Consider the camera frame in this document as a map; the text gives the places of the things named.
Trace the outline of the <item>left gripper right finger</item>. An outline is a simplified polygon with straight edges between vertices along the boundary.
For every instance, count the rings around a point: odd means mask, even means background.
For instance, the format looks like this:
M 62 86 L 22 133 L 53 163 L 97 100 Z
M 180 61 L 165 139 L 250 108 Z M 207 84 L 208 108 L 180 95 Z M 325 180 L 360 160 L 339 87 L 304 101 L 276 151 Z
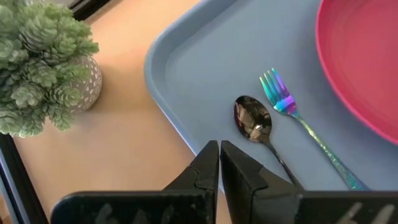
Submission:
M 220 164 L 232 224 L 398 224 L 398 192 L 300 189 L 229 141 Z

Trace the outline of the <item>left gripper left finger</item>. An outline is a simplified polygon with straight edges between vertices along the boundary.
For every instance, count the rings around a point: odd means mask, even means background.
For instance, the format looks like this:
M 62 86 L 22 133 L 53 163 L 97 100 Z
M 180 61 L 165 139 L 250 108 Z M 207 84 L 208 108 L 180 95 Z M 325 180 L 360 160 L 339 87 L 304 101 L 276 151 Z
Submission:
M 164 189 L 75 192 L 56 204 L 50 224 L 215 224 L 218 178 L 212 140 Z

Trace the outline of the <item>dark shiny metal spoon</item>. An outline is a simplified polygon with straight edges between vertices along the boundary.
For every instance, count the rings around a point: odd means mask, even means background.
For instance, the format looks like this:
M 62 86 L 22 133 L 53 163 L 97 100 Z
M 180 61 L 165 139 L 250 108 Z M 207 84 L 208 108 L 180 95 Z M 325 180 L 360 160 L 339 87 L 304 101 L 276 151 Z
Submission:
M 267 108 L 251 96 L 239 96 L 234 102 L 234 120 L 239 132 L 248 140 L 265 145 L 284 168 L 292 183 L 303 189 L 271 143 L 272 119 Z

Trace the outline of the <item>iridescent rainbow fork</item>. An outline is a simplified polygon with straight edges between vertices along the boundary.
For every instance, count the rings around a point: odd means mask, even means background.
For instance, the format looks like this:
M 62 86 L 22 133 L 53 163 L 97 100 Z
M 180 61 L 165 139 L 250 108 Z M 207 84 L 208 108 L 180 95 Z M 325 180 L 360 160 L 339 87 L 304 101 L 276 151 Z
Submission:
M 272 107 L 280 114 L 295 118 L 303 126 L 307 133 L 319 145 L 320 149 L 337 173 L 339 173 L 346 186 L 350 190 L 370 191 L 370 188 L 339 159 L 339 157 L 317 136 L 315 131 L 300 117 L 293 96 L 289 93 L 275 69 L 271 68 L 267 72 L 264 72 L 263 75 L 259 77 L 259 80 Z

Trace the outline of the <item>red plastic plate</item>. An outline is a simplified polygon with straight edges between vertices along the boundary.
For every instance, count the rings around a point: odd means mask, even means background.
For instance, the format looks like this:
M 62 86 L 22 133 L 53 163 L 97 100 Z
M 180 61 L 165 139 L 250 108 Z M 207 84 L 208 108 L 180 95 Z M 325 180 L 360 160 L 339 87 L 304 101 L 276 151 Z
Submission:
M 315 42 L 344 106 L 398 145 L 398 0 L 321 0 Z

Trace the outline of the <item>blue plastic tray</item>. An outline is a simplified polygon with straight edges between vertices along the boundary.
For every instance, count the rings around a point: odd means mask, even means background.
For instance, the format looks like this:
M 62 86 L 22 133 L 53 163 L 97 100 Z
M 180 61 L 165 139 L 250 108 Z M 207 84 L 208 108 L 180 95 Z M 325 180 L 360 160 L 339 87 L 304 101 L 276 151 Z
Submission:
M 398 190 L 398 146 L 358 121 L 329 86 L 315 48 L 320 0 L 201 0 L 151 45 L 146 86 L 189 148 L 228 140 L 280 177 L 264 145 L 234 122 L 241 95 L 268 100 L 259 77 L 274 68 L 301 117 L 373 190 Z

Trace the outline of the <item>green succulent in patterned pot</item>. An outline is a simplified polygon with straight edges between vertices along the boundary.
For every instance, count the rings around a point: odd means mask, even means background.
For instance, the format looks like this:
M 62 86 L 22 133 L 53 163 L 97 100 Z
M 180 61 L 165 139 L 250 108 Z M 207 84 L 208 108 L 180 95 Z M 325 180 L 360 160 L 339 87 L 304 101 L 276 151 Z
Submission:
M 69 129 L 98 99 L 99 51 L 88 24 L 46 0 L 0 0 L 0 133 L 36 136 L 50 121 Z

